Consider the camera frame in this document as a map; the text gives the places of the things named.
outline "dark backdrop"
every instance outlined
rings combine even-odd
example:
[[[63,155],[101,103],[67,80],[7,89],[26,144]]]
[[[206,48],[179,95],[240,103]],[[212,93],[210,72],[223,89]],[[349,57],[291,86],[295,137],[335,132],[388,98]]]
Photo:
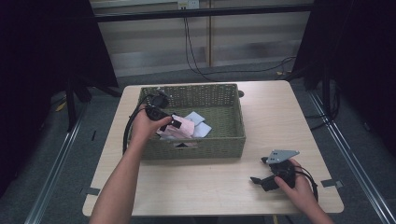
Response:
[[[51,95],[70,77],[118,85],[98,25],[62,21],[82,16],[93,16],[88,0],[0,3],[0,195],[35,148]]]
[[[396,155],[396,2],[316,0],[293,73],[314,89],[325,68],[342,94]]]

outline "white object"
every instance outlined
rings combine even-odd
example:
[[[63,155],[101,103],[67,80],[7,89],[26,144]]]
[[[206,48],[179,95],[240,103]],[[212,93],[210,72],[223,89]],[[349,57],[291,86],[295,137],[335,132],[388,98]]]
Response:
[[[270,157],[267,159],[267,164],[274,164],[274,163],[280,163],[282,161],[288,160],[289,158],[300,154],[299,151],[297,150],[279,150],[279,149],[274,149],[271,152]]]
[[[201,122],[197,126],[195,126],[194,134],[192,135],[192,137],[194,138],[205,137],[211,130],[212,128],[209,125]]]
[[[168,125],[168,126],[166,126],[166,129],[164,132],[162,132],[161,130],[158,130],[157,134],[159,134],[160,136],[171,135],[176,138],[191,138],[191,136],[194,133],[194,122],[192,122],[188,119],[183,119],[176,115],[172,115],[172,117],[173,117],[173,119],[181,122],[180,128],[176,128],[172,125]]]
[[[189,119],[194,122],[194,126],[197,126],[199,123],[205,121],[205,118],[201,115],[197,114],[195,111],[192,111],[185,119]]]
[[[199,9],[199,0],[189,0],[187,9]]]

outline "forearm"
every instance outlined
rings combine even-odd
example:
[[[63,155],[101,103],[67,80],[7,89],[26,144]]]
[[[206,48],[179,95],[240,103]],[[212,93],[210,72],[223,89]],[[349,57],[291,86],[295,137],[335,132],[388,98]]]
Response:
[[[90,223],[129,223],[144,145],[142,139],[130,144],[102,189]]]
[[[333,224],[332,219],[318,204],[307,209],[305,214],[313,224]]]

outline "black cable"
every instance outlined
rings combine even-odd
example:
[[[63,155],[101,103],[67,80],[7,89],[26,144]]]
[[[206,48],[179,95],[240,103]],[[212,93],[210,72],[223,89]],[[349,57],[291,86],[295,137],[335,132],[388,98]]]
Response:
[[[265,224],[265,217],[262,216],[262,223]]]
[[[276,65],[276,66],[273,66],[273,67],[270,67],[270,68],[266,68],[266,69],[261,69],[261,70],[245,70],[245,71],[233,70],[233,71],[218,71],[218,72],[203,73],[198,68],[197,63],[195,61],[194,53],[193,53],[193,50],[192,50],[191,38],[190,38],[190,26],[189,26],[189,22],[188,22],[187,18],[184,18],[184,28],[185,28],[185,36],[186,36],[186,58],[187,58],[187,64],[189,65],[189,68],[190,68],[190,70],[193,73],[201,75],[202,77],[204,77],[206,80],[209,80],[209,81],[218,82],[217,80],[213,80],[213,79],[210,79],[210,78],[206,77],[208,75],[223,74],[223,73],[258,73],[258,72],[266,72],[266,71],[274,70],[274,69],[276,69],[276,68],[278,68],[280,66],[283,66],[285,63],[288,63],[288,62],[291,61],[291,60],[288,60],[287,62],[284,62],[287,59],[295,58],[294,56],[293,57],[288,57],[288,58],[282,60],[282,63],[280,63],[279,65]],[[194,65],[195,65],[196,71],[192,68],[192,66],[190,64],[189,57],[188,57],[188,50],[187,50],[188,41],[190,43],[191,55],[192,55],[192,59],[194,61]]]
[[[318,185],[317,185],[317,183],[315,183],[315,180],[314,180],[314,178],[312,177],[312,175],[308,175],[308,174],[306,174],[306,173],[304,173],[304,172],[300,172],[300,171],[295,171],[295,173],[296,174],[299,174],[299,175],[303,175],[303,176],[305,176],[306,178],[308,178],[308,180],[311,182],[311,186],[312,186],[312,191],[313,191],[313,193],[314,193],[314,197],[315,197],[315,199],[318,201]]]
[[[314,179],[314,178],[312,177],[312,175],[311,175],[304,167],[302,167],[302,166],[294,166],[294,167],[300,168],[300,169],[304,170],[305,172],[307,172],[307,173],[309,174],[309,176],[311,176],[312,179]]]
[[[146,100],[148,97],[152,97],[152,96],[153,96],[152,94],[146,95],[146,96],[137,104],[136,108],[134,109],[134,113],[132,113],[132,115],[129,117],[128,122],[127,122],[126,127],[125,127],[124,136],[123,136],[123,138],[122,138],[122,155],[125,153],[126,148],[128,147],[128,146],[127,146],[127,145],[128,145],[128,137],[129,137],[129,131],[131,130],[131,127],[132,127],[132,122],[134,122],[134,118],[136,118],[137,114],[138,114],[141,110],[145,109],[145,108],[139,109],[139,107],[143,104],[143,102],[145,102],[145,100]]]
[[[55,102],[51,103],[50,105],[56,105],[56,104],[63,104],[64,102],[66,102],[66,95],[64,95],[61,99],[56,100]]]
[[[285,216],[285,218],[288,220],[289,224],[294,224],[294,222],[291,220],[289,216]]]
[[[295,57],[295,56],[291,56],[291,57],[288,57],[288,58],[285,58],[285,59],[282,60],[282,62],[280,63],[280,64],[282,64],[282,76],[285,75],[285,66],[284,66],[284,64],[285,64],[285,63],[289,63],[289,62],[291,62],[291,60],[296,59],[296,58],[297,58],[297,57]]]
[[[334,96],[332,98],[332,113],[330,114],[330,120],[326,121],[324,120],[323,123],[320,123],[318,126],[310,128],[311,131],[314,131],[316,129],[319,129],[321,127],[323,127],[324,125],[329,124],[329,122],[334,121],[335,118],[338,115],[339,109],[340,109],[340,105],[341,105],[341,98],[340,98],[340,88],[336,85],[335,87],[335,93]],[[307,119],[324,119],[325,117],[329,117],[329,115],[326,114],[320,114],[320,115],[311,115],[311,116],[305,116]]]

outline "wicker basket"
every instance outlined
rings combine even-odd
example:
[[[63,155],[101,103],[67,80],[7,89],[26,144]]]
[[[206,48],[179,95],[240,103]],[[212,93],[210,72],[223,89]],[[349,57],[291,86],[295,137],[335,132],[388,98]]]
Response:
[[[139,101],[155,94],[158,87],[142,88]],[[167,86],[162,88],[172,97],[163,111],[185,117],[195,111],[205,118],[212,130],[205,138],[160,140],[152,137],[143,159],[238,158],[242,156],[246,136],[236,84]],[[176,147],[195,143],[196,147]]]

